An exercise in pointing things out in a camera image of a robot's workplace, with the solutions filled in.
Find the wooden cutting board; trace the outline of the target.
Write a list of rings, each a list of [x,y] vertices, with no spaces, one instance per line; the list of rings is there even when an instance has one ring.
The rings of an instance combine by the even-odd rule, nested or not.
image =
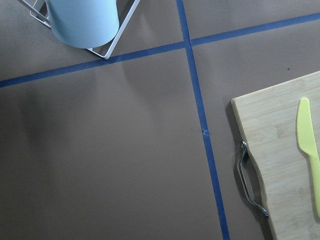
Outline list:
[[[320,74],[234,98],[233,112],[256,170],[262,205],[275,240],[317,240],[317,216],[311,163],[296,134],[302,98],[310,101],[315,139],[320,138]]]

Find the light blue cup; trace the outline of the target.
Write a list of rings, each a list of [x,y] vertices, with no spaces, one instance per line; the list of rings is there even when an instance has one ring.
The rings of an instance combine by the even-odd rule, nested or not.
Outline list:
[[[45,3],[53,34],[71,47],[103,46],[119,30],[115,0],[46,0]]]

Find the yellow plastic knife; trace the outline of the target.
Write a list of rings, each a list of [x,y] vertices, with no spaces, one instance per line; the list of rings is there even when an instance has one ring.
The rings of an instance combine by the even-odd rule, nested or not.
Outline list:
[[[300,150],[309,159],[316,214],[320,217],[320,158],[314,134],[310,101],[307,97],[301,98],[298,104],[296,136]]]

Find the white cup rack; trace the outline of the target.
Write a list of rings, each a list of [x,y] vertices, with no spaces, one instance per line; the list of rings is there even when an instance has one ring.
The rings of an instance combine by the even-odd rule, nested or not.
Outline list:
[[[20,4],[22,4],[28,10],[30,10],[31,16],[33,16],[35,19],[42,22],[44,25],[48,26],[51,29],[47,5],[45,1],[46,0],[37,0],[34,3],[34,5],[30,5],[27,1],[21,0]],[[138,0],[130,0],[128,1],[128,6],[124,8],[124,15],[118,14],[118,11],[117,11],[118,19],[119,19],[119,29],[115,37],[110,42],[95,48],[81,48],[81,49],[87,49],[88,51],[94,53],[95,55],[105,60],[109,59],[119,39],[121,38],[121,35],[123,34],[127,24],[129,23],[132,15],[134,14],[138,4],[139,4]]]

